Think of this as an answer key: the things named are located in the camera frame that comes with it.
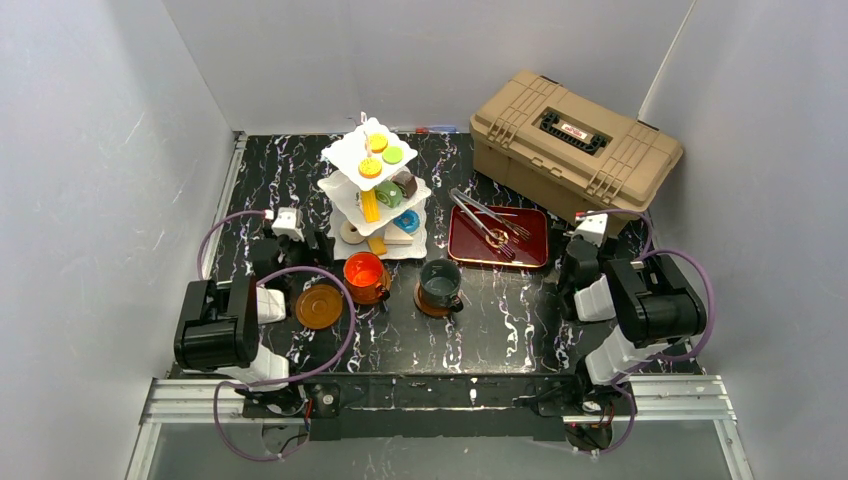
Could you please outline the chocolate sprinkled donut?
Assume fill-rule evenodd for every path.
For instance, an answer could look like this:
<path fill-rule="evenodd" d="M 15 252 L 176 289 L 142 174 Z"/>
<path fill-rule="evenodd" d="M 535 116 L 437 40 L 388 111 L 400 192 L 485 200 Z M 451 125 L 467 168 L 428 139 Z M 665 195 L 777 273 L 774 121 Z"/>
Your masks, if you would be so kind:
<path fill-rule="evenodd" d="M 366 237 L 349 220 L 342 222 L 339 235 L 342 241 L 349 245 L 358 245 L 366 240 Z"/>

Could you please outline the orange plastic cup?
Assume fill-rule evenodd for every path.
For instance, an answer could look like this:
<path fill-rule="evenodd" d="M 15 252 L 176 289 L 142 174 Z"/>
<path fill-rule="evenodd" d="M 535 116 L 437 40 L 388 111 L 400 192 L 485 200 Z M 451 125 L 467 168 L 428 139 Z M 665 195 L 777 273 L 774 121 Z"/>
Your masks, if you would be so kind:
<path fill-rule="evenodd" d="M 351 292 L 390 293 L 390 276 L 378 256 L 370 252 L 351 255 L 343 266 L 344 283 Z"/>

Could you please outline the brown round wooden lid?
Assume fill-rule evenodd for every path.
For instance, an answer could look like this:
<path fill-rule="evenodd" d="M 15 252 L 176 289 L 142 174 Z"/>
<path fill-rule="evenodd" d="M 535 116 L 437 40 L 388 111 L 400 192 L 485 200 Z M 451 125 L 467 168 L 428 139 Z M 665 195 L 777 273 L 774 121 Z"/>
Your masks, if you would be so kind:
<path fill-rule="evenodd" d="M 316 284 L 304 290 L 297 298 L 294 313 L 298 322 L 312 330 L 322 330 L 334 325 L 343 312 L 343 296 L 330 285 Z"/>

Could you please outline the yellow decorated cake slice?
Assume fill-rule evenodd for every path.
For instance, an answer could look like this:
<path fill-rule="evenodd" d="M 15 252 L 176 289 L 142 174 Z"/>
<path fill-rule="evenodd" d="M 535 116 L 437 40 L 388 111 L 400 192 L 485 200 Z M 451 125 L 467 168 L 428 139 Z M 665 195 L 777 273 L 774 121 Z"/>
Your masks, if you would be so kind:
<path fill-rule="evenodd" d="M 375 190 L 361 190 L 360 202 L 366 223 L 374 223 L 380 220 L 379 202 Z"/>

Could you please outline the white three-tier cake stand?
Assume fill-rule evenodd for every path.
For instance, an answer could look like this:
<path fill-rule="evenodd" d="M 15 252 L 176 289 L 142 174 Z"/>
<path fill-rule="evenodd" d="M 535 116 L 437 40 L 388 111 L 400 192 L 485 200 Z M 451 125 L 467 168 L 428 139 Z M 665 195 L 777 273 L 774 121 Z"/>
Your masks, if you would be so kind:
<path fill-rule="evenodd" d="M 333 257 L 373 253 L 382 260 L 427 256 L 426 201 L 432 190 L 409 165 L 419 152 L 362 112 L 355 128 L 322 150 L 334 171 L 317 186 L 331 204 Z"/>

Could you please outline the white triangle cake slice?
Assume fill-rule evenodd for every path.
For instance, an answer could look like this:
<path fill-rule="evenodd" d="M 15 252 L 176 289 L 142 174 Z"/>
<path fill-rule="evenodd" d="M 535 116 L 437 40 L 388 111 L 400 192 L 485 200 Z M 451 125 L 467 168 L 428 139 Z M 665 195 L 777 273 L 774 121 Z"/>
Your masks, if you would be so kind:
<path fill-rule="evenodd" d="M 383 241 L 386 245 L 411 245 L 414 243 L 414 237 L 396 225 L 390 224 L 384 230 Z"/>

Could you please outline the green swirl roll cake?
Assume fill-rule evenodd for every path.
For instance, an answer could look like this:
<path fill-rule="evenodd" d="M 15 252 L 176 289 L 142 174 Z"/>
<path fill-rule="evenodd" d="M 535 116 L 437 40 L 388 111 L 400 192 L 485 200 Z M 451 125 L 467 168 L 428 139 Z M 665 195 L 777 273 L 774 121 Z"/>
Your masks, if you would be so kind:
<path fill-rule="evenodd" d="M 387 208 L 396 208 L 404 200 L 400 189 L 393 184 L 391 180 L 381 182 L 374 188 L 374 190 L 378 202 L 382 203 Z"/>

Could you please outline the blue sprinkled donut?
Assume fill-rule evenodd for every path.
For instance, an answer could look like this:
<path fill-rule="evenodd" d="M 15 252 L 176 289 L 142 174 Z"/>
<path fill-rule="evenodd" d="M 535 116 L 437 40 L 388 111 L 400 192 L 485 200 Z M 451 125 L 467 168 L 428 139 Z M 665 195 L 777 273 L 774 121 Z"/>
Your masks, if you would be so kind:
<path fill-rule="evenodd" d="M 409 209 L 396 217 L 393 224 L 404 233 L 412 235 L 420 228 L 421 220 L 417 212 Z"/>

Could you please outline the chocolate swirl roll cake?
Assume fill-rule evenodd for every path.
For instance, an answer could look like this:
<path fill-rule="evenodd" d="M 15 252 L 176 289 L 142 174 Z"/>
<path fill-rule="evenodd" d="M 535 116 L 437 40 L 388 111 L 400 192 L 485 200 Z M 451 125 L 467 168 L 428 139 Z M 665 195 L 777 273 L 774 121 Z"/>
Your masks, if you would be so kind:
<path fill-rule="evenodd" d="M 391 182 L 400 189 L 405 199 L 414 196 L 418 188 L 416 177 L 409 171 L 399 171 L 391 178 Z"/>

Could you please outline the dark green cup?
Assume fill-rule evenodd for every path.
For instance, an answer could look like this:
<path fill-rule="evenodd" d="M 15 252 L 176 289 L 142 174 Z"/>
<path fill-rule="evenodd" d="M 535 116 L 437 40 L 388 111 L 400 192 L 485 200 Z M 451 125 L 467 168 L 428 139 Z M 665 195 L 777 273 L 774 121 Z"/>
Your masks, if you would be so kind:
<path fill-rule="evenodd" d="M 419 293 L 424 305 L 433 309 L 460 312 L 464 304 L 459 296 L 461 271 L 449 259 L 425 263 L 419 275 Z"/>

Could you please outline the green round macaron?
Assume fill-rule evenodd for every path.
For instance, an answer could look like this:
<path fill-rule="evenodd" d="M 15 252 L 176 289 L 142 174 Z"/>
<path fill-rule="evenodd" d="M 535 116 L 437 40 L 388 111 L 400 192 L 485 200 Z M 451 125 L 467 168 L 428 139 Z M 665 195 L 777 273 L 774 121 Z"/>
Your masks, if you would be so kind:
<path fill-rule="evenodd" d="M 404 149 L 399 146 L 387 146 L 381 152 L 382 160 L 389 165 L 396 165 L 403 161 L 404 159 Z"/>

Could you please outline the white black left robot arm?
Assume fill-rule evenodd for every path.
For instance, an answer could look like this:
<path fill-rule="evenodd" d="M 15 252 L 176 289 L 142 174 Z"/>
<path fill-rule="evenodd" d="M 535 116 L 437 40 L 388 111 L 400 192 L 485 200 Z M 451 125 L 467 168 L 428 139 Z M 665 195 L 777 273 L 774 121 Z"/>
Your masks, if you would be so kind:
<path fill-rule="evenodd" d="M 269 288 L 257 282 L 293 266 L 329 267 L 334 244 L 320 231 L 307 233 L 302 240 L 271 233 L 250 245 L 250 274 L 223 283 L 211 279 L 189 283 L 173 341 L 179 367 L 190 373 L 224 375 L 255 392 L 286 387 L 289 361 L 261 344 L 260 326 L 286 318 L 290 281 L 281 275 Z"/>

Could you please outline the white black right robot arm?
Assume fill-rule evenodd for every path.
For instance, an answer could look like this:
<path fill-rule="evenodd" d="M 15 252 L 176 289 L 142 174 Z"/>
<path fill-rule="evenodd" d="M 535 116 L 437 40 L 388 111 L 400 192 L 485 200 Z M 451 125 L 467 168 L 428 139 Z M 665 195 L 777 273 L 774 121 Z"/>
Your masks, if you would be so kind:
<path fill-rule="evenodd" d="M 624 380 L 671 345 L 706 332 L 708 309 L 668 253 L 636 262 L 603 259 L 594 244 L 566 243 L 557 284 L 563 319 L 615 326 L 599 347 L 578 361 L 588 389 Z"/>

